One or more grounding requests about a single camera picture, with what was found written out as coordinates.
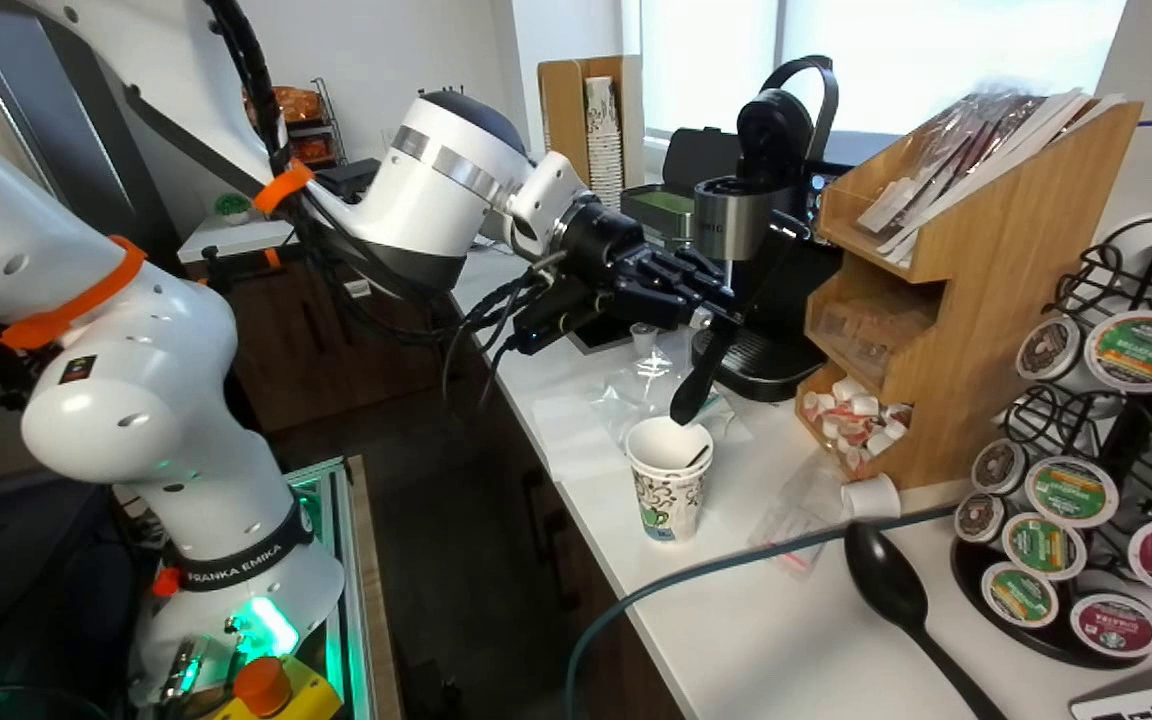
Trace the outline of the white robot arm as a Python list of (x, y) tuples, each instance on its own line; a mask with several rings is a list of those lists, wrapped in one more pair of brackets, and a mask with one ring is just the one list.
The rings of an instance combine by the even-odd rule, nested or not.
[[(203, 152), (255, 214), (329, 241), (402, 302), (446, 294), (482, 220), (527, 265), (510, 345), (534, 351), (595, 317), (707, 324), (728, 345), (732, 290), (664, 253), (557, 152), (532, 158), (488, 103), (434, 88), (406, 103), (360, 198), (287, 150), (238, 0), (18, 0), (90, 47), (165, 138)], [(166, 592), (132, 640), (127, 701), (165, 707), (215, 659), (287, 657), (340, 608), (344, 562), (312, 536), (224, 377), (237, 317), (125, 235), (104, 235), (0, 158), (0, 345), (42, 351), (18, 418), (29, 452), (87, 486), (125, 486), (166, 536)]]

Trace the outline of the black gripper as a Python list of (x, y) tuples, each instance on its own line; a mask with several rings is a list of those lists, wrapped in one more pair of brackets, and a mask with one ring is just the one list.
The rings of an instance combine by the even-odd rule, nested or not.
[(734, 327), (739, 302), (711, 262), (652, 243), (635, 220), (578, 201), (559, 241), (527, 265), (506, 345), (532, 358), (595, 320)]

